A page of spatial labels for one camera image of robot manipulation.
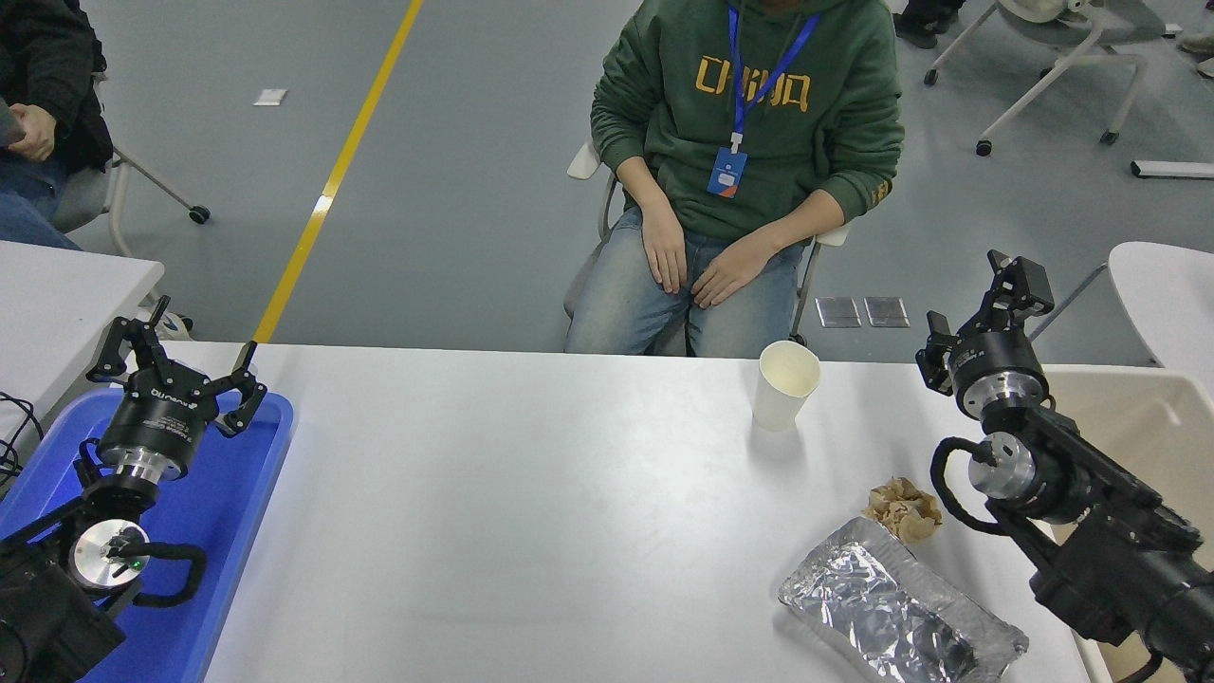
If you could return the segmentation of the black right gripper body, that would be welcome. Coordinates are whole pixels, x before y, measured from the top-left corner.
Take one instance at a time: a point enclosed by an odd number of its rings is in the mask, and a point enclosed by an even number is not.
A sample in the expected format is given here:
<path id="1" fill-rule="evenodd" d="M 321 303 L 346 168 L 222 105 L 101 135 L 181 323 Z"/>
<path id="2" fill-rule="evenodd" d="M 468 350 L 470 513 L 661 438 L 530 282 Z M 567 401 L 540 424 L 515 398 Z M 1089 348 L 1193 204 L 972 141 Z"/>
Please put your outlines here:
<path id="1" fill-rule="evenodd" d="M 988 330 L 958 338 L 948 354 L 953 392 L 1046 392 L 1036 351 L 1020 330 Z"/>

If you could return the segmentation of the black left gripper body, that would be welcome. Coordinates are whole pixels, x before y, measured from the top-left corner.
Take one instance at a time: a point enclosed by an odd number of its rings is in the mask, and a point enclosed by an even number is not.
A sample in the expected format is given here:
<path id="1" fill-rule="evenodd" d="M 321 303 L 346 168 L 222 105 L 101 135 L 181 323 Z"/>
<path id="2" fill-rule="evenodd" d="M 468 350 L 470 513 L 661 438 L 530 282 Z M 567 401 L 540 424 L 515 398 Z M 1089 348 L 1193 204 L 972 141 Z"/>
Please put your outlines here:
<path id="1" fill-rule="evenodd" d="M 208 423 L 219 415 L 215 397 L 195 397 L 208 376 L 176 368 L 161 379 L 155 368 L 138 369 L 127 379 L 117 412 L 100 438 L 100 460 L 117 467 L 121 453 L 142 446 L 165 455 L 174 469 L 188 469 Z"/>

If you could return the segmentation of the person's left hand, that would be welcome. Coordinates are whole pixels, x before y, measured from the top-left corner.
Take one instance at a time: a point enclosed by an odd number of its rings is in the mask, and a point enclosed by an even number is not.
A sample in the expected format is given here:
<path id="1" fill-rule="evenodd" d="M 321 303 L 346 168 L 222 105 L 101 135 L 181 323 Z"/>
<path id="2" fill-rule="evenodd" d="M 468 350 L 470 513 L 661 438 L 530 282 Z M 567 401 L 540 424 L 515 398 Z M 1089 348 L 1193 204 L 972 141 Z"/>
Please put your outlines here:
<path id="1" fill-rule="evenodd" d="M 692 298 L 700 308 L 722 304 L 732 295 L 754 281 L 764 272 L 768 261 L 778 252 L 775 243 L 766 237 L 750 234 L 728 245 L 702 273 L 692 286 Z"/>

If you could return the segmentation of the person's hand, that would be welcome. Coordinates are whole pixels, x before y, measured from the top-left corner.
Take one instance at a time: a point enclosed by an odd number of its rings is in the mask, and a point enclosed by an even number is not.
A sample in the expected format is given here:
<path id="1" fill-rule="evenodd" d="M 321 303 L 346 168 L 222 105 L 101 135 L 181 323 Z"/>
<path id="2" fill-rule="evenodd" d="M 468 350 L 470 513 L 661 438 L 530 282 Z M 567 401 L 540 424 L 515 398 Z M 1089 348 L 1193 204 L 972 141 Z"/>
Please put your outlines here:
<path id="1" fill-rule="evenodd" d="M 8 150 L 27 160 L 42 163 L 52 156 L 56 146 L 57 120 L 40 106 L 15 103 L 8 106 L 25 137 L 10 143 Z"/>

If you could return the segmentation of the person's right hand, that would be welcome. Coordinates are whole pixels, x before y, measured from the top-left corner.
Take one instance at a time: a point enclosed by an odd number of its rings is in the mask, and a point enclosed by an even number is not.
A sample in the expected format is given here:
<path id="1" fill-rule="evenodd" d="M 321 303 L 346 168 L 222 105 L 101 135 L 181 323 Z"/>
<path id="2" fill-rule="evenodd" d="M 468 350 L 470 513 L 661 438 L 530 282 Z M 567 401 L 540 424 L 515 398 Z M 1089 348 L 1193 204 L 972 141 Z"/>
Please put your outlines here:
<path id="1" fill-rule="evenodd" d="M 651 277 L 665 294 L 679 294 L 687 283 L 682 226 L 664 200 L 642 204 L 641 212 L 643 251 Z"/>

